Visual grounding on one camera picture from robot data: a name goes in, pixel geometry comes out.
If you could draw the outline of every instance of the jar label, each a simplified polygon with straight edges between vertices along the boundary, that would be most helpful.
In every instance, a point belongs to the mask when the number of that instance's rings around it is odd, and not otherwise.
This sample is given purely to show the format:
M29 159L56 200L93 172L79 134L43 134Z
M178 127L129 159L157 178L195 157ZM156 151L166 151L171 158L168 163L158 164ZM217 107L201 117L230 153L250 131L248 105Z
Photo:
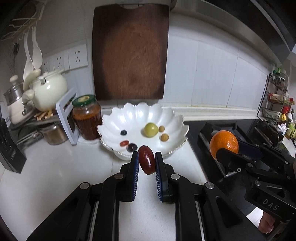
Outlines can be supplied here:
M89 96L88 95L85 95L85 96L81 96L77 101L79 103L81 103L81 102L85 102L87 100L89 100Z

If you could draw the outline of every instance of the cutting board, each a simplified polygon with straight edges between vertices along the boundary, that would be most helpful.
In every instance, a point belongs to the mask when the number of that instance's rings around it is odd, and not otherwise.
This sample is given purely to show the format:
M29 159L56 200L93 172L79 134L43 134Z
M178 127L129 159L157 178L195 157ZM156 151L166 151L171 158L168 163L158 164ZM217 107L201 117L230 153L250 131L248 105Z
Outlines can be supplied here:
M161 99L165 84L169 7L96 7L92 32L98 100Z

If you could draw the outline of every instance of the glass jar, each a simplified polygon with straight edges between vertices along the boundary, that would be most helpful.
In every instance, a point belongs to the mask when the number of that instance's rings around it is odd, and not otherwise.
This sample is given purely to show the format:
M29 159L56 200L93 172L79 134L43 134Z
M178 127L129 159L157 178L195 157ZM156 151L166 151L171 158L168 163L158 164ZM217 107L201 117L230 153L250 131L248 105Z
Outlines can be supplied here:
M86 140L100 138L97 125L102 124L101 106L94 95L84 95L73 102L72 116L82 135Z

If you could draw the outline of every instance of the range hood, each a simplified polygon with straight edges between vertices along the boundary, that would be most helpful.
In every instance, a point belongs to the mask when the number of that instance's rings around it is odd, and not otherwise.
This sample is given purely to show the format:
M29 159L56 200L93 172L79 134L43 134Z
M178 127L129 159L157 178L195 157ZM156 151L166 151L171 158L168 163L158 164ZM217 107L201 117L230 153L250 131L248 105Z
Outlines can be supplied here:
M224 29L279 67L295 46L296 31L288 5L276 4L273 0L177 0L172 11Z

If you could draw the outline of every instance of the brown liquid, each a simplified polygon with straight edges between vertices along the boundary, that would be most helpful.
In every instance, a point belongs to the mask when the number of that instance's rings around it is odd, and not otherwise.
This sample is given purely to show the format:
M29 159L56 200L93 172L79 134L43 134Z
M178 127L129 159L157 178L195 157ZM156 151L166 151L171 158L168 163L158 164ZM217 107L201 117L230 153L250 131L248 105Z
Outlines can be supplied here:
M84 139L94 140L101 137L96 129L97 125L102 124L100 107L96 113L91 113L88 115L74 114L73 118L75 119L75 123Z

